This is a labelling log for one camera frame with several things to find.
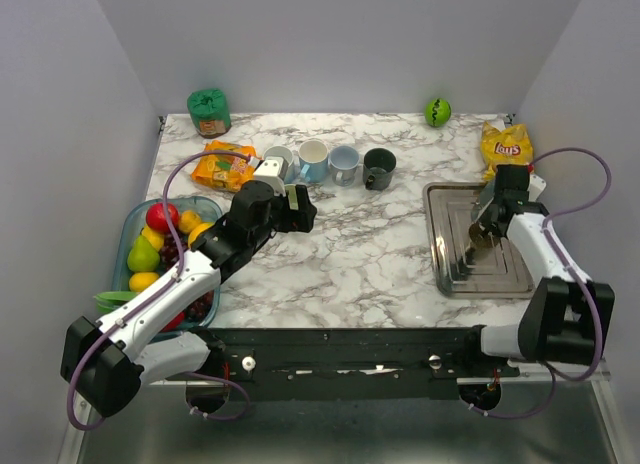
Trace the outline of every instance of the plastic bag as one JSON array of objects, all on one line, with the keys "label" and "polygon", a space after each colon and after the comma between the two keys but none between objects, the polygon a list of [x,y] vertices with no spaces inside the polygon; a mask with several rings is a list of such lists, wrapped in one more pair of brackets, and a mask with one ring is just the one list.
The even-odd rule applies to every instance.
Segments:
[{"label": "plastic bag", "polygon": [[484,180],[490,181],[496,175],[498,164],[529,164],[533,160],[533,144],[525,124],[517,124],[499,131],[485,121],[482,126],[482,157],[487,163]]},{"label": "plastic bag", "polygon": [[[234,151],[256,157],[256,150],[253,146],[239,146],[222,141],[210,142],[204,150]],[[213,189],[238,192],[245,182],[251,180],[253,171],[254,169],[239,157],[210,155],[200,159],[195,170],[191,173],[191,178],[197,183]]]}]

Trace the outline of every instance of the dark gray mug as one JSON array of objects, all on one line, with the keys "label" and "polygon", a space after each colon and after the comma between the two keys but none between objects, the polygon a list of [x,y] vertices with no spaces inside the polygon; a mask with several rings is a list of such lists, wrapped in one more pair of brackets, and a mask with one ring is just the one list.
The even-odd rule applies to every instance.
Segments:
[{"label": "dark gray mug", "polygon": [[389,187],[393,171],[396,168],[396,156],[391,151],[378,147],[364,155],[362,182],[369,190],[382,191]]}]

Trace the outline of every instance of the lay's chip bag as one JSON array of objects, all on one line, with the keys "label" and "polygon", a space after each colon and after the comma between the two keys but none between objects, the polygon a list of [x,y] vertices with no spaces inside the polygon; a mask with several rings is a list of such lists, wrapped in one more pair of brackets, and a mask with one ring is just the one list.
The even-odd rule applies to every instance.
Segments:
[{"label": "lay's chip bag", "polygon": [[517,124],[499,131],[485,121],[482,126],[482,157],[487,163],[484,180],[490,181],[496,175],[498,164],[529,164],[533,160],[533,145],[527,134],[527,126]]}]

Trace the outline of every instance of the green tennis ball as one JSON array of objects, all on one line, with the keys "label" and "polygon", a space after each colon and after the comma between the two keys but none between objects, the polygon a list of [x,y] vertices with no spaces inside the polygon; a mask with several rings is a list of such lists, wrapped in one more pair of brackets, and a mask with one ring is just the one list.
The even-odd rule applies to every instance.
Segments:
[{"label": "green tennis ball", "polygon": [[427,104],[424,117],[431,127],[440,127],[451,117],[451,105],[444,99],[434,99]]}]

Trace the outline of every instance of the white wall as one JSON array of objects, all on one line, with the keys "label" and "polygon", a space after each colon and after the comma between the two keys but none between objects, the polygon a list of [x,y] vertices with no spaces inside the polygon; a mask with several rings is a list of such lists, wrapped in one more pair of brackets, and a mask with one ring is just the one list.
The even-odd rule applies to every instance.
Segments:
[{"label": "white wall", "polygon": [[53,463],[66,327],[108,289],[158,121],[96,0],[0,0],[0,462]]},{"label": "white wall", "polygon": [[513,112],[579,0],[99,0],[153,104]]},{"label": "white wall", "polygon": [[[611,165],[613,187],[607,199],[561,218],[557,227],[585,270],[616,292],[606,357],[631,436],[640,435],[638,9],[640,0],[582,0],[518,114],[537,152],[583,146]],[[601,188],[602,172],[587,158],[550,159],[540,165],[550,183],[545,192],[550,208],[584,202]]]}]

